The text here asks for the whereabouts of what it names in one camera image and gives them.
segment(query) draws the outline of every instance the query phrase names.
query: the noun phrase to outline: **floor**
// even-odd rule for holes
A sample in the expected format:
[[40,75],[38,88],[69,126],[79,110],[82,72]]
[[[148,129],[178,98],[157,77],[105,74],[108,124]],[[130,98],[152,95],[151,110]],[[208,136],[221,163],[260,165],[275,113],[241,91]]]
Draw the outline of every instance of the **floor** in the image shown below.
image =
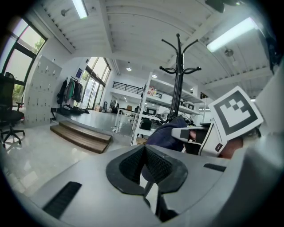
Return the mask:
[[[50,125],[24,129],[25,136],[18,133],[22,145],[18,144],[17,139],[13,143],[13,137],[10,137],[6,148],[0,147],[1,169],[10,186],[27,197],[32,196],[42,185],[74,163],[89,155],[99,155],[59,137],[50,130]],[[112,141],[106,152],[127,145]],[[141,176],[140,185],[145,187],[146,183],[147,181]],[[153,212],[155,212],[157,194],[158,187],[154,185],[147,196]]]
[[133,119],[133,117],[122,115],[122,117],[119,117],[118,119],[120,123],[117,125],[117,127],[115,127],[115,113],[102,113],[94,110],[89,110],[89,112],[89,114],[83,113],[78,116],[70,115],[65,117],[77,121],[81,124],[89,125],[91,127],[106,130],[109,132],[112,132],[114,128],[118,128],[117,133],[132,136],[133,131],[131,130],[132,124],[130,123],[130,119]]

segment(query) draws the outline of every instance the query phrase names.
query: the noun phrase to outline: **black office chair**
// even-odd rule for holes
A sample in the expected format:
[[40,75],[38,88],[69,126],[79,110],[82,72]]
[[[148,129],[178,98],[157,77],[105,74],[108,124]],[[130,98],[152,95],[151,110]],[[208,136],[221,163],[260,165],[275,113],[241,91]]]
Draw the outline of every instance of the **black office chair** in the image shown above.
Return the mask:
[[23,105],[23,103],[16,102],[18,104],[18,110],[12,110],[14,85],[15,79],[11,73],[6,72],[5,76],[0,74],[0,121],[1,124],[9,124],[10,127],[9,131],[1,132],[1,139],[3,139],[3,135],[7,134],[3,140],[4,148],[6,147],[5,141],[9,136],[13,135],[16,137],[19,140],[19,144],[21,144],[21,140],[16,133],[23,133],[23,135],[25,135],[23,130],[13,129],[15,123],[24,117],[24,114],[19,111],[20,105]]

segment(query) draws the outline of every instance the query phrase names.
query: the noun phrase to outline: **table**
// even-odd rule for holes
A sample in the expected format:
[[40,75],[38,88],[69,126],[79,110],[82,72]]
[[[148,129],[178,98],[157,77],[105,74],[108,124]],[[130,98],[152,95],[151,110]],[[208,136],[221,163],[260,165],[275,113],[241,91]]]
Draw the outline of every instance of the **table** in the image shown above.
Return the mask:
[[134,114],[133,121],[132,121],[132,124],[133,124],[133,122],[135,121],[135,117],[136,117],[137,113],[134,112],[134,111],[131,111],[131,110],[125,110],[125,109],[118,108],[114,125],[115,125],[115,126],[117,125],[117,120],[118,120],[118,118],[119,118],[119,111],[120,111],[120,110],[121,110],[121,115],[122,115],[123,111],[124,111],[125,113]]

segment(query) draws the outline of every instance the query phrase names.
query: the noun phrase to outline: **white ceiling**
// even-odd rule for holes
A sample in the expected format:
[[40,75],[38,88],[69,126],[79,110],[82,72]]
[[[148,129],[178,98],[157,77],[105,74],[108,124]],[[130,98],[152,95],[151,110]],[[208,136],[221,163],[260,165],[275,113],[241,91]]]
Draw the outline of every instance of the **white ceiling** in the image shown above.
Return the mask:
[[[217,98],[234,86],[241,86],[255,97],[266,85],[272,73],[261,45],[259,32],[250,31],[226,47],[211,53],[206,44],[226,30],[255,16],[246,6],[226,6],[220,14],[204,0],[84,0],[89,16],[79,19],[71,0],[46,0],[35,7],[38,17],[49,25],[55,36],[74,57],[100,56],[118,60],[122,73],[149,76],[154,71],[161,79],[173,81],[158,67],[172,67],[175,52],[165,39],[175,46],[176,34],[185,46],[199,39],[185,54],[185,67],[202,70],[185,75],[184,86],[199,85],[201,91]],[[61,10],[70,9],[66,16]],[[224,51],[230,48],[233,57]],[[127,62],[132,72],[125,72]]]

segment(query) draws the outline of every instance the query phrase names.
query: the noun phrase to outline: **wooden step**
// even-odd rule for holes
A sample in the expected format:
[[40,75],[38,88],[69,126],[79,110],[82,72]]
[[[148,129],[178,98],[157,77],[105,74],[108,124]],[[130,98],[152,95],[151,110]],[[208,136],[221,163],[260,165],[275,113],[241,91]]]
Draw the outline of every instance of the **wooden step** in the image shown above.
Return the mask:
[[103,153],[108,145],[108,142],[94,140],[60,125],[50,126],[50,130],[79,147],[99,154]]
[[81,127],[79,125],[75,125],[75,124],[73,124],[69,121],[60,121],[59,125],[67,128],[69,130],[72,130],[74,132],[77,132],[77,133],[79,133],[83,136],[86,136],[86,137],[89,137],[91,139],[95,139],[95,140],[98,140],[98,141],[101,141],[101,142],[108,143],[111,139],[111,136],[109,136],[109,135],[105,135],[105,134],[102,134],[102,133],[98,133],[98,132],[83,128],[83,127]]

